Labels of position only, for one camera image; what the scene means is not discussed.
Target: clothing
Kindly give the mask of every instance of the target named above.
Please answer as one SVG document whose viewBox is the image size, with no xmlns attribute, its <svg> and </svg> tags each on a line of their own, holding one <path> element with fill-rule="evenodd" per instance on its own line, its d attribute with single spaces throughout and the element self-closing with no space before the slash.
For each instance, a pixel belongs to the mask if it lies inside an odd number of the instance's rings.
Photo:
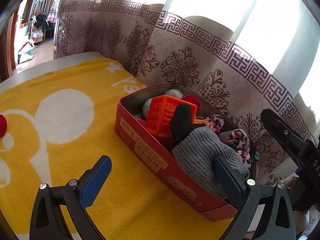
<svg viewBox="0 0 320 240">
<path fill-rule="evenodd" d="M 212 161 L 218 155 L 225 157 L 230 166 L 237 169 L 244 178 L 249 178 L 249 170 L 234 149 L 223 144 L 206 125 L 191 123 L 191 108 L 188 104 L 176 107 L 171 129 L 175 139 L 172 154 L 178 165 L 215 198 L 227 198 L 212 168 Z"/>
<path fill-rule="evenodd" d="M 227 137 L 226 145 L 236 151 L 247 169 L 251 167 L 250 141 L 243 129 L 233 130 Z"/>
<path fill-rule="evenodd" d="M 43 26 L 44 24 L 44 27 L 46 28 L 48 26 L 48 21 L 47 21 L 47 14 L 44 13 L 44 12 L 40 12 L 40 14 L 38 14 L 36 16 L 36 20 L 34 22 L 34 26 L 39 29 L 39 27 L 42 25 Z"/>
<path fill-rule="evenodd" d="M 197 119 L 208 121 L 210 124 L 209 125 L 210 130 L 215 132 L 217 135 L 220 133 L 220 130 L 224 125 L 223 118 L 218 114 L 209 115 L 208 117 L 198 116 Z"/>
</svg>

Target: white ball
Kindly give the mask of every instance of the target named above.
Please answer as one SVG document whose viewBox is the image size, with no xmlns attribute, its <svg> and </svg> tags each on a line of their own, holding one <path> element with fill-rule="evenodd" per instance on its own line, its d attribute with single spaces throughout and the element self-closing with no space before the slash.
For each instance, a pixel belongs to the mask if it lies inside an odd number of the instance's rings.
<svg viewBox="0 0 320 240">
<path fill-rule="evenodd" d="M 184 97 L 183 93 L 179 89 L 170 89 L 165 94 L 178 99 Z"/>
<path fill-rule="evenodd" d="M 149 109 L 150 109 L 150 107 L 148 107 L 148 108 L 143 112 L 143 116 L 144 116 L 146 119 L 148 118 Z"/>
<path fill-rule="evenodd" d="M 142 112 L 144 113 L 147 108 L 150 107 L 152 98 L 148 99 L 147 101 L 144 102 L 143 107 L 142 107 Z"/>
</svg>

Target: blue clamp pad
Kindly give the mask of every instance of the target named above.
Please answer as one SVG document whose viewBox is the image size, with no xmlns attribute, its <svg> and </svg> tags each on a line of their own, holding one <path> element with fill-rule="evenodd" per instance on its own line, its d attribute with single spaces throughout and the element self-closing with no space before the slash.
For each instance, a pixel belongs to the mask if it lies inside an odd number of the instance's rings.
<svg viewBox="0 0 320 240">
<path fill-rule="evenodd" d="M 104 182 L 109 176 L 112 168 L 111 159 L 108 156 L 102 156 L 92 169 L 87 170 L 84 176 L 87 178 L 80 188 L 80 204 L 83 209 L 90 207 L 99 194 Z"/>
<path fill-rule="evenodd" d="M 239 210 L 246 198 L 244 177 L 238 170 L 232 169 L 222 156 L 215 157 L 212 165 L 214 174 L 226 192 L 230 203 Z"/>
</svg>

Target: pink leopard print fabric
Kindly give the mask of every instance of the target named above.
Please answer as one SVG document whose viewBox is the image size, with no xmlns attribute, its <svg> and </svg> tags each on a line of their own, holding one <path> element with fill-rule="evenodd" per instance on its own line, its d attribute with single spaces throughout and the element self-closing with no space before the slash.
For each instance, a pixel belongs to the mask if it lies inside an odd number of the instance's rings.
<svg viewBox="0 0 320 240">
<path fill-rule="evenodd" d="M 227 138 L 226 145 L 234 149 L 246 168 L 251 167 L 251 158 L 249 155 L 250 141 L 248 136 L 242 129 L 236 129 L 230 133 Z"/>
<path fill-rule="evenodd" d="M 223 118 L 218 114 L 209 115 L 208 117 L 199 116 L 197 117 L 197 119 L 208 121 L 210 124 L 209 128 L 216 135 L 219 135 L 224 125 Z M 240 159 L 242 160 L 242 162 L 244 163 L 244 166 L 247 169 L 250 169 L 251 167 L 251 158 L 249 154 L 250 141 L 245 131 L 243 129 L 233 130 L 227 138 L 226 145 L 234 149 L 238 154 L 238 156 L 240 157 Z"/>
<path fill-rule="evenodd" d="M 206 120 L 209 122 L 210 126 L 209 128 L 216 134 L 218 135 L 224 125 L 224 120 L 223 118 L 218 115 L 218 114 L 214 114 L 214 115 L 209 115 L 208 117 L 204 117 L 204 116 L 199 116 L 197 117 L 197 119 L 199 120 Z"/>
</svg>

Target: metal screw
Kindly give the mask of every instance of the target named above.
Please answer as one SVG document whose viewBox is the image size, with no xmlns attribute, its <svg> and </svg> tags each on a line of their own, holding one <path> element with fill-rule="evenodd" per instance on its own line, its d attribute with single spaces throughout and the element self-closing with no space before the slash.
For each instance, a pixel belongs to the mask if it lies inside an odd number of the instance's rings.
<svg viewBox="0 0 320 240">
<path fill-rule="evenodd" d="M 47 184 L 42 183 L 39 188 L 40 188 L 40 189 L 45 189 L 46 186 L 47 186 Z"/>
<path fill-rule="evenodd" d="M 74 186 L 74 185 L 77 184 L 77 181 L 75 179 L 72 179 L 72 180 L 69 181 L 68 184 L 69 184 L 69 186 Z"/>
<path fill-rule="evenodd" d="M 283 184 L 282 182 L 279 182 L 279 183 L 278 183 L 278 187 L 279 187 L 280 189 L 284 189 L 284 184 Z"/>
<path fill-rule="evenodd" d="M 256 182 L 253 179 L 248 179 L 247 180 L 248 185 L 250 186 L 254 186 L 256 184 Z"/>
</svg>

